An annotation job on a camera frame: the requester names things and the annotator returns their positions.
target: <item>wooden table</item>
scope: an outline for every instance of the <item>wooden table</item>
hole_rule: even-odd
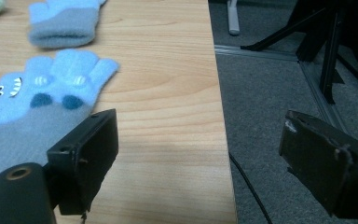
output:
[[[0,76],[55,55],[27,40],[32,2],[0,14]],[[108,0],[81,49],[121,65],[95,107],[117,110],[120,150],[87,223],[235,223],[207,0]]]

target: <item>floor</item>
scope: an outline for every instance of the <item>floor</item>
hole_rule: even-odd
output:
[[[241,52],[282,28],[295,0],[239,1],[241,34],[228,34],[227,2],[210,0],[216,62],[220,78],[229,152],[247,174],[272,223],[358,223],[330,217],[310,192],[287,172],[279,156],[284,115],[295,110],[323,118],[312,93],[310,74],[296,60],[303,34],[295,33],[266,52]],[[340,53],[358,68],[351,50]],[[319,55],[308,67],[321,70]],[[337,70],[345,84],[334,86],[334,110],[358,139],[358,81],[342,64]],[[239,223],[268,223],[238,169],[231,164]]]

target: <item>glove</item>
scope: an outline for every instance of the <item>glove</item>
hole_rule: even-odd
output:
[[[95,37],[105,0],[46,0],[29,5],[31,44],[40,48],[72,48]]]
[[[25,162],[45,165],[46,152],[87,118],[103,84],[117,71],[110,59],[66,49],[37,56],[23,73],[0,79],[0,173]]]

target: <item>white object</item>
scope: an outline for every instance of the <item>white object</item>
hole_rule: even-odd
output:
[[[228,32],[231,35],[240,34],[240,24],[238,23],[237,0],[227,0],[228,13]]]

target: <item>black stand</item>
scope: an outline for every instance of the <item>black stand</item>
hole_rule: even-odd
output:
[[[326,101],[329,104],[334,104],[332,94],[333,77],[336,74],[336,60],[342,24],[349,3],[346,0],[333,0],[325,4],[326,6],[310,13],[304,19],[289,22],[278,32],[251,46],[241,46],[241,49],[260,51],[284,39],[293,32],[306,26],[310,27],[298,47],[296,55],[302,62],[311,62],[324,45],[324,42],[326,42],[320,89]]]
[[[350,72],[356,77],[358,80],[358,71],[348,62],[346,61],[341,55],[337,55],[337,59],[348,69]]]

